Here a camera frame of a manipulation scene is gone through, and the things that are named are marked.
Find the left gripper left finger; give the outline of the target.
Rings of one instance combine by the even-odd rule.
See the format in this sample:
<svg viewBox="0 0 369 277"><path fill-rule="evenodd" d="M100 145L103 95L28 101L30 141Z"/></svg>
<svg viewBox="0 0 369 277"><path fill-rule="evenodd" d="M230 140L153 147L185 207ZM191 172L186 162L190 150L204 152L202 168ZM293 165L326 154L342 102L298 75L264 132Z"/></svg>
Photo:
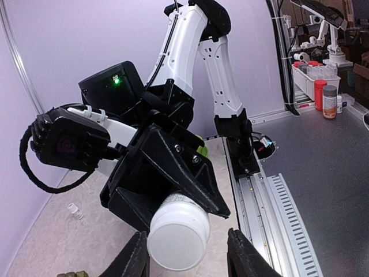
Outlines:
<svg viewBox="0 0 369 277"><path fill-rule="evenodd" d="M136 232L100 277L141 277L150 275L146 231Z"/></svg>

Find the green weekly pill organizer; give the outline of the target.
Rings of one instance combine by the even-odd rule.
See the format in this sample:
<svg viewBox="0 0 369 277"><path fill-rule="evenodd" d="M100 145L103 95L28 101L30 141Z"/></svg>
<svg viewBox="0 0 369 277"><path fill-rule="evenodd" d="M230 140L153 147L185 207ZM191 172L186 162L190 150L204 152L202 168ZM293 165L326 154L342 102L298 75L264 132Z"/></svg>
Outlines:
<svg viewBox="0 0 369 277"><path fill-rule="evenodd" d="M70 271L58 274L57 277L89 277L85 271Z"/></svg>

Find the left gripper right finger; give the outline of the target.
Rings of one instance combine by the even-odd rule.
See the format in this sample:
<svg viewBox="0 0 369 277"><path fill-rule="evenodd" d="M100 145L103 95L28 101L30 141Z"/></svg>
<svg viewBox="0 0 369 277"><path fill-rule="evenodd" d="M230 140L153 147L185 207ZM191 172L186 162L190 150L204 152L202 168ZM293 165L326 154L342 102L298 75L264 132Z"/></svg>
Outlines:
<svg viewBox="0 0 369 277"><path fill-rule="evenodd" d="M228 276L273 277L281 276L260 255L240 230L228 230Z"/></svg>

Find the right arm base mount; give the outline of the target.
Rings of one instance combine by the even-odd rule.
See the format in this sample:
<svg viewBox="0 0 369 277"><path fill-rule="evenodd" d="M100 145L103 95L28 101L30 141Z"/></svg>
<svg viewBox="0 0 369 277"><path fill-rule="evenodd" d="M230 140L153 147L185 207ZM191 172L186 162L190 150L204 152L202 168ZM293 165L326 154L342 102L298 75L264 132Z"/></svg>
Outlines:
<svg viewBox="0 0 369 277"><path fill-rule="evenodd" d="M259 173L258 161L271 157L277 149L276 142L260 132L252 132L246 141L226 138L226 145L236 179Z"/></svg>

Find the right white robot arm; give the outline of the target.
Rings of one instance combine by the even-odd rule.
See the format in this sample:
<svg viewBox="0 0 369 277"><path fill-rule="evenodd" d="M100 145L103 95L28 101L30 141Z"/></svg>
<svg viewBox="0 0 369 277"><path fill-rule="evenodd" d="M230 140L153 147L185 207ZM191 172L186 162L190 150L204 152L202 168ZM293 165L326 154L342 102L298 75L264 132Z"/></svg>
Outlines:
<svg viewBox="0 0 369 277"><path fill-rule="evenodd" d="M146 83L131 62L96 73L79 83L82 101L137 125L100 199L104 207L139 231L147 231L163 201L174 192L206 212L229 217L200 140L188 127L193 120L193 73L201 57L214 105L214 122L231 160L242 173L254 159L251 122L235 87L228 54L231 21L216 1L167 6L168 30Z"/></svg>

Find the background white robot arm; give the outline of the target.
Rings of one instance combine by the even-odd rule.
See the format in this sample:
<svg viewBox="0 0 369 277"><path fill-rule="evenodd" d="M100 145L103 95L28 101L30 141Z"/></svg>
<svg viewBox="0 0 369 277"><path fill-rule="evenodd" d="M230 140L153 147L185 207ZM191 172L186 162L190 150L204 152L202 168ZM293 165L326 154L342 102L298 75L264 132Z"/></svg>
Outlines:
<svg viewBox="0 0 369 277"><path fill-rule="evenodd" d="M348 22L344 16L341 16L335 8L328 7L318 1L302 0L291 1L291 3L320 19L318 36L310 36L308 41L301 43L296 50L293 48L293 51L324 47L326 45L327 34L329 34L330 44L327 46L329 58L324 59L323 62L328 65L337 66L338 68L351 68L353 62L347 60L345 53L338 44L338 30L345 31L347 29Z"/></svg>

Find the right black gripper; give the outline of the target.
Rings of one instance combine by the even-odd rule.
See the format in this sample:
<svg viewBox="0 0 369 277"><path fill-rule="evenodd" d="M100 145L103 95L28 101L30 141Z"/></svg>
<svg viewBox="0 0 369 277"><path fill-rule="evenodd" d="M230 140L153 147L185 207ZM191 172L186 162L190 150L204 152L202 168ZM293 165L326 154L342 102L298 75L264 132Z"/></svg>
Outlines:
<svg viewBox="0 0 369 277"><path fill-rule="evenodd" d="M212 162L197 152L204 142L153 110L140 125L100 193L101 205L138 231L177 190L206 212L229 218Z"/></svg>

